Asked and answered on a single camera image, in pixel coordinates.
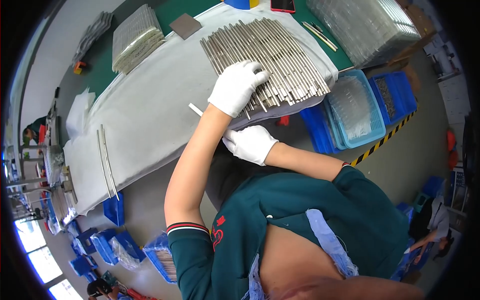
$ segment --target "light blue basket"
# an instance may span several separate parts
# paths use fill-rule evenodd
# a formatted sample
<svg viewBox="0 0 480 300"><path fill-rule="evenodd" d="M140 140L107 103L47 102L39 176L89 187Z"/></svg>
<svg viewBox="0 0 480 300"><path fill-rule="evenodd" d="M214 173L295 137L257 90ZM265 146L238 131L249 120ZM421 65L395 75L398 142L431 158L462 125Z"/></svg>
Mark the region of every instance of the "light blue basket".
<svg viewBox="0 0 480 300"><path fill-rule="evenodd" d="M343 141L343 136L340 133L340 129L338 127L338 121L336 120L335 116L332 113L332 108L330 107L330 103L328 101L323 101L325 103L325 111L328 116L328 120L330 121L330 128L332 128L333 139L335 140L336 147L339 150L345 150L347 147L345 146L345 142Z"/></svg>
<svg viewBox="0 0 480 300"><path fill-rule="evenodd" d="M385 123L382 118L382 114L380 112L380 107L378 106L377 100L375 98L375 95L373 94L372 88L370 87L370 84L368 83L367 77L365 77L365 74L361 70L351 70L348 72L343 72L338 75L339 78L344 77L344 76L352 76L356 77L363 87L365 88L368 96L369 96L369 104L370 104L370 127L372 131L364 136L349 140L347 137L347 133L345 132L345 128L340 120L338 121L338 126L340 129L340 133L343 136L343 142L345 143L345 146L347 148L353 149L355 147L359 147L365 144L368 144L370 142L373 142L377 139L380 139L385 136L386 130L385 130ZM329 101L329 95L327 94L326 100L327 102Z"/></svg>

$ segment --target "red item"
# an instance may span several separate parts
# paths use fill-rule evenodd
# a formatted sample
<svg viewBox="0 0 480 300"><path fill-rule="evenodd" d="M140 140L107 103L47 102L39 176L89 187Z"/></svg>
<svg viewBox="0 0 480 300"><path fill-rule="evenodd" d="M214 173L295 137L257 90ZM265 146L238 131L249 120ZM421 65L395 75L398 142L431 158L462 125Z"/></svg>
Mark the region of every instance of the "red item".
<svg viewBox="0 0 480 300"><path fill-rule="evenodd" d="M290 124L290 116L280 117L280 121L275 122L276 126L288 126Z"/></svg>
<svg viewBox="0 0 480 300"><path fill-rule="evenodd" d="M455 147L456 144L456 139L455 135L453 132L449 129L447 130L447 147L448 147L448 152L452 151L453 148Z"/></svg>
<svg viewBox="0 0 480 300"><path fill-rule="evenodd" d="M40 132L38 133L38 142L43 143L45 140L45 132L47 131L47 128L45 125L40 125Z"/></svg>
<svg viewBox="0 0 480 300"><path fill-rule="evenodd" d="M139 293L137 293L136 290L134 290L133 288L129 288L127 290L127 293L132 296L132 298L134 298L135 300L157 300L156 298L151 298L151 297L147 297L147 296L143 296Z"/></svg>

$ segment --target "black hair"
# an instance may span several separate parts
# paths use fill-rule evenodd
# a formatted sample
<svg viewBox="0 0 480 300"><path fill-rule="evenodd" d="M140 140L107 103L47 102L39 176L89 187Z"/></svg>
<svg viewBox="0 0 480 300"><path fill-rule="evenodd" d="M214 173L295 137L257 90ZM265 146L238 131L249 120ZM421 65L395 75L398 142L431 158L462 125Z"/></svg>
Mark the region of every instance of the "black hair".
<svg viewBox="0 0 480 300"><path fill-rule="evenodd" d="M448 233L447 233L447 244L445 245L445 247L441 250L438 251L438 254L435 255L435 257L433 258L433 260L435 260L435 258L437 257L445 257L448 252L450 251L450 247L452 246L453 242L455 241L455 238L452 238L452 231L449 229L448 230Z"/></svg>

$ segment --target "hand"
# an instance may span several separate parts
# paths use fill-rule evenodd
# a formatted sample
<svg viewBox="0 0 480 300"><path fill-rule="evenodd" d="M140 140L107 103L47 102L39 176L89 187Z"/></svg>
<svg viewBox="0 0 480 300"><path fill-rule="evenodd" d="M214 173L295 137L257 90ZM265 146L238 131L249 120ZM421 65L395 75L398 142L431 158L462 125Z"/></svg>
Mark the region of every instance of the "hand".
<svg viewBox="0 0 480 300"><path fill-rule="evenodd" d="M260 125L237 132L226 131L222 141L234 156L260 166L265 166L268 152L278 142Z"/></svg>
<svg viewBox="0 0 480 300"><path fill-rule="evenodd" d="M415 257L415 259L413 260L413 264L418 264L420 261L420 258L421 258L421 255L418 255L417 257Z"/></svg>
<svg viewBox="0 0 480 300"><path fill-rule="evenodd" d="M270 77L268 71L253 73L261 68L260 63L250 60L227 67L217 79L208 102L232 118L237 117L247 105L255 88Z"/></svg>

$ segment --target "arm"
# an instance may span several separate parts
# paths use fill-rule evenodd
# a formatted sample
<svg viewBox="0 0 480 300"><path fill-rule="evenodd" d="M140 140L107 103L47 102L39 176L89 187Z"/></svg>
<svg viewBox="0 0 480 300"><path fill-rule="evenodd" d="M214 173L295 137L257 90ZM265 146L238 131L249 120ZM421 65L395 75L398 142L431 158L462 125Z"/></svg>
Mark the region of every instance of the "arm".
<svg viewBox="0 0 480 300"><path fill-rule="evenodd" d="M410 247L410 252L412 252L413 250L417 249L418 247L426 246L426 245L427 245L429 242L431 242L431 241L434 241L436 234L437 234L437 230L430 231L430 233L427 234L426 237L424 237L423 239L418 240L415 244L413 244L413 245Z"/></svg>
<svg viewBox="0 0 480 300"><path fill-rule="evenodd" d="M200 202L208 170L218 141L231 119L211 104L200 118L168 184L164 207L167 226L185 221L204 225Z"/></svg>
<svg viewBox="0 0 480 300"><path fill-rule="evenodd" d="M231 132L223 139L233 155L258 164L290 169L303 175L333 181L343 161L279 143L262 126Z"/></svg>
<svg viewBox="0 0 480 300"><path fill-rule="evenodd" d="M418 263L419 263L421 256L422 256L423 253L425 252L425 249L427 249L427 245L428 245L428 243L425 243L425 244L421 247L421 251L420 251L419 255L417 255L417 257L415 257L415 260L413 261L414 264L418 264Z"/></svg>
<svg viewBox="0 0 480 300"><path fill-rule="evenodd" d="M265 159L266 165L328 181L335 179L343 163L334 157L297 149L284 143L274 144Z"/></svg>
<svg viewBox="0 0 480 300"><path fill-rule="evenodd" d="M200 118L173 171L165 195L167 227L178 222L204 226L200 202L204 193L212 156L231 119L247 105L255 88L268 80L262 66L249 60L227 67L217 79L210 103Z"/></svg>

